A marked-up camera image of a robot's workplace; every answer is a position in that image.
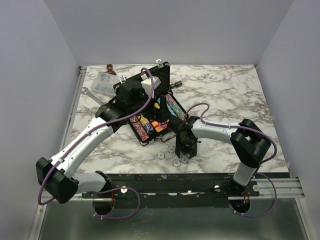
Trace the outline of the yellow round dealer button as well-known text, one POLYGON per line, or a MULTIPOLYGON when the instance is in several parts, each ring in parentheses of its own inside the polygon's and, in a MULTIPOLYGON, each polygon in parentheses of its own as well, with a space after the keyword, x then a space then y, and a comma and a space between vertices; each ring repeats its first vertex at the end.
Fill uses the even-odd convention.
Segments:
POLYGON ((160 109, 160 105, 156 102, 156 103, 154 103, 154 108, 159 110, 160 109))

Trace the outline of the red playing card deck box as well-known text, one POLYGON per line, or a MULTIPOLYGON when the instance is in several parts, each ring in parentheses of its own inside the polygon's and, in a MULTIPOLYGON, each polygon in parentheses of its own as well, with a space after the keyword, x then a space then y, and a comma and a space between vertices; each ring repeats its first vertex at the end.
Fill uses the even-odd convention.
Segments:
POLYGON ((168 122, 169 122, 168 120, 165 122, 158 122, 155 120, 150 121, 151 125, 153 126, 153 128, 157 133, 164 131, 167 128, 168 122))

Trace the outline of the white blue poker chip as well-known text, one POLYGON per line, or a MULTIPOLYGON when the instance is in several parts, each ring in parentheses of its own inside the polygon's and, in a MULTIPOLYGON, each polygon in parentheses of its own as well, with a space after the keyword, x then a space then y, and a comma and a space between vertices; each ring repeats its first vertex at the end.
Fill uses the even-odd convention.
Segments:
POLYGON ((180 162, 182 164, 187 164, 189 162, 189 158, 187 156, 183 156, 181 157, 180 162))
POLYGON ((164 152, 162 152, 162 151, 159 151, 158 153, 157 153, 157 158, 158 159, 160 159, 160 160, 162 160, 162 159, 164 159, 165 158, 165 153, 164 152))
POLYGON ((169 153, 174 153, 176 151, 176 148, 173 145, 170 145, 170 146, 167 147, 167 151, 169 153))
POLYGON ((178 168, 181 166, 181 161, 178 160, 178 159, 175 159, 172 161, 172 165, 175 167, 175 168, 178 168))

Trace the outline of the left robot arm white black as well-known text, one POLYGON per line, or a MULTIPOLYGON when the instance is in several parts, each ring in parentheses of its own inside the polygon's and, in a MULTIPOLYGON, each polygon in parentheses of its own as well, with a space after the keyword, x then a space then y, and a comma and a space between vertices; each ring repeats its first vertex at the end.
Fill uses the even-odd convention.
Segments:
POLYGON ((88 126, 69 145, 49 160, 42 157, 36 162, 40 190, 47 191, 60 204, 79 193, 95 192, 101 198, 107 197, 111 185, 103 173, 77 174, 76 171, 101 142, 130 118, 153 110, 153 98, 160 86, 158 77, 143 81, 127 79, 122 83, 116 96, 99 107, 88 126))

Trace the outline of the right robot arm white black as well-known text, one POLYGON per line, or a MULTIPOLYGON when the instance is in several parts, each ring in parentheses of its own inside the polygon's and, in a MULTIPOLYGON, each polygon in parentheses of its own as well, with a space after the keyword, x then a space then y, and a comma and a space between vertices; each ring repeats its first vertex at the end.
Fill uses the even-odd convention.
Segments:
POLYGON ((173 116, 167 127, 176 134, 175 154, 179 158, 195 157, 199 139, 212 139, 232 145, 240 160, 230 183, 230 191, 236 196, 247 192, 249 181, 272 145, 272 140, 246 118, 236 125, 223 125, 205 122, 195 116, 187 120, 173 116))

